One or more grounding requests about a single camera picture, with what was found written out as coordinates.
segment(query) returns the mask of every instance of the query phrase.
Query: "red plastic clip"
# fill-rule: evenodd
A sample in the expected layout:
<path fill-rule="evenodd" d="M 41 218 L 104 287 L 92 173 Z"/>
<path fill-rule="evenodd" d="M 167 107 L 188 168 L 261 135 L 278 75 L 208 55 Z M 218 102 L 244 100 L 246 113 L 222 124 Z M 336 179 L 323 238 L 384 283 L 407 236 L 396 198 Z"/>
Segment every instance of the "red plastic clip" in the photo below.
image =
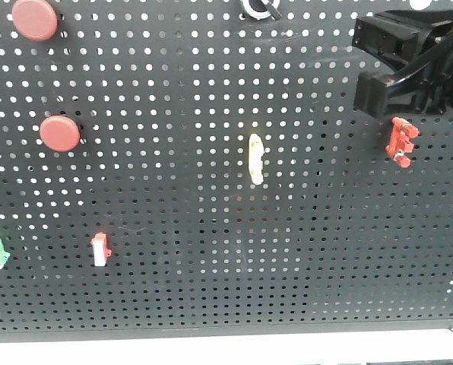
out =
<path fill-rule="evenodd" d="M 395 117 L 392 119 L 394 129 L 392 129 L 391 143 L 385 148 L 392 160 L 404 169 L 410 166 L 410 158 L 405 154 L 414 149 L 414 143 L 410 138 L 415 138 L 419 134 L 419 129 L 410 124 L 406 119 Z"/>
<path fill-rule="evenodd" d="M 112 250 L 107 246 L 107 238 L 104 233 L 97 233 L 91 240 L 95 266 L 105 266 L 106 260 L 112 255 Z"/>

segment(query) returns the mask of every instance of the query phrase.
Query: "white plastic clip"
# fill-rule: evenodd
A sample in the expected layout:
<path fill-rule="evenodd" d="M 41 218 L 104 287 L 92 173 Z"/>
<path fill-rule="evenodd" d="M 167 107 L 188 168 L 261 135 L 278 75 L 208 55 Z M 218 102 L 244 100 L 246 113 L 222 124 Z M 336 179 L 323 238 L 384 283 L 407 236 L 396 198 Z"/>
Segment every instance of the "white plastic clip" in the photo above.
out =
<path fill-rule="evenodd" d="M 265 149 L 262 139 L 256 134 L 251 135 L 249 139 L 249 172 L 252 182 L 256 185 L 261 185 L 264 182 L 264 176 L 262 175 L 264 167 L 262 156 L 264 153 Z"/>
<path fill-rule="evenodd" d="M 97 233 L 91 240 L 93 246 L 93 259 L 95 266 L 105 266 L 106 260 L 112 255 L 112 250 L 107 247 L 106 234 Z"/>

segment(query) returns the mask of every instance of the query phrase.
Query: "pegboard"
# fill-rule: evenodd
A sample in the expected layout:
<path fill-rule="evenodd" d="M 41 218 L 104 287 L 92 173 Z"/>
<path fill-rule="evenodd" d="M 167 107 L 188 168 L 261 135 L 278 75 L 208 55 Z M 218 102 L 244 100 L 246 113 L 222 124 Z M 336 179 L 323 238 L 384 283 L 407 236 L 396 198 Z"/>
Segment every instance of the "pegboard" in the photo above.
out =
<path fill-rule="evenodd" d="M 406 116 L 402 170 L 390 120 L 353 110 L 358 74 L 385 68 L 350 46 L 356 17 L 408 2 L 283 0 L 256 21 L 234 0 L 55 0 L 41 43 L 11 6 L 0 341 L 453 327 L 453 113 Z M 55 114 L 80 126 L 71 152 L 40 140 Z"/>

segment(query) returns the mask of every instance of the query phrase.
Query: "red connector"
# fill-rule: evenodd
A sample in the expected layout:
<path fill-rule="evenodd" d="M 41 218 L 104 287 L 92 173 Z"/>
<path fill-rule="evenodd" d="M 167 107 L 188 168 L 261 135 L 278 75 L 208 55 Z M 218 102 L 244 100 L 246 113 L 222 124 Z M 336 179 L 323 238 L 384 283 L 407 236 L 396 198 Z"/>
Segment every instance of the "red connector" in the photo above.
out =
<path fill-rule="evenodd" d="M 414 149 L 414 143 L 410 138 L 415 138 L 419 134 L 419 129 L 410 124 L 406 119 L 395 117 L 392 119 L 394 129 L 390 144 L 385 148 L 392 160 L 398 163 L 400 167 L 406 168 L 410 166 L 410 158 L 405 154 L 410 153 Z"/>

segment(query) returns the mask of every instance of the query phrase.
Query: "yellow clip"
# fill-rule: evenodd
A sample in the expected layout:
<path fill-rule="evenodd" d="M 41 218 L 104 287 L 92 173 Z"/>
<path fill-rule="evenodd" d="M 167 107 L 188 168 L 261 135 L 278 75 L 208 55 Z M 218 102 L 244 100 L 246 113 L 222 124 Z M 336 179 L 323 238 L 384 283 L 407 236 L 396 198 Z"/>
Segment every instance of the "yellow clip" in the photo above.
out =
<path fill-rule="evenodd" d="M 264 182 L 262 175 L 262 155 L 265 153 L 262 139 L 256 135 L 250 135 L 249 139 L 249 172 L 252 182 L 256 185 L 261 185 Z"/>

